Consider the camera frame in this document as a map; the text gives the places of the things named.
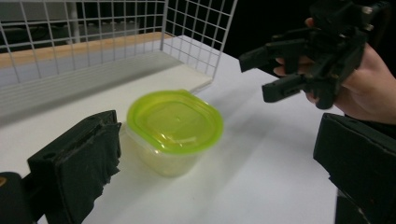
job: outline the white table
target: white table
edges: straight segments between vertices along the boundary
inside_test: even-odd
[[[130,103],[147,91],[194,89],[148,79],[165,84],[140,83],[129,92],[132,84],[125,83],[0,126],[0,171],[27,175],[28,157],[91,114],[116,109],[119,121],[125,122]],[[313,160],[324,111],[302,93],[265,103],[261,85],[273,80],[257,69],[241,74],[238,61],[222,54],[213,83],[196,94],[219,110],[224,134],[178,178],[152,172],[121,130],[120,172],[105,186],[84,224],[333,224],[336,187]],[[113,100],[103,103],[104,98]],[[337,109],[327,112],[341,114]],[[39,223],[47,221],[42,218]]]

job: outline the translucent plastic container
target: translucent plastic container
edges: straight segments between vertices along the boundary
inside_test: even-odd
[[[139,157],[164,176],[186,174],[223,130],[217,109],[188,91],[155,91],[128,110],[126,132]]]

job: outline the human hand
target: human hand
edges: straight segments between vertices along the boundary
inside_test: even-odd
[[[305,23],[313,26],[313,20]],[[304,74],[314,62],[307,57],[300,59],[299,74]],[[279,76],[285,76],[283,66],[274,69]],[[313,94],[307,98],[316,103]],[[388,70],[375,50],[366,44],[361,66],[343,83],[334,105],[354,119],[396,124],[396,78]]]

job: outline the yellow-green lid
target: yellow-green lid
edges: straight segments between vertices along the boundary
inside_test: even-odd
[[[128,127],[162,152],[192,153],[215,144],[223,130],[219,111],[188,91],[155,91],[137,99]]]

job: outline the metal grid panel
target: metal grid panel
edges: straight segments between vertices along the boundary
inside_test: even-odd
[[[234,0],[0,0],[0,88],[163,50],[213,76]]]

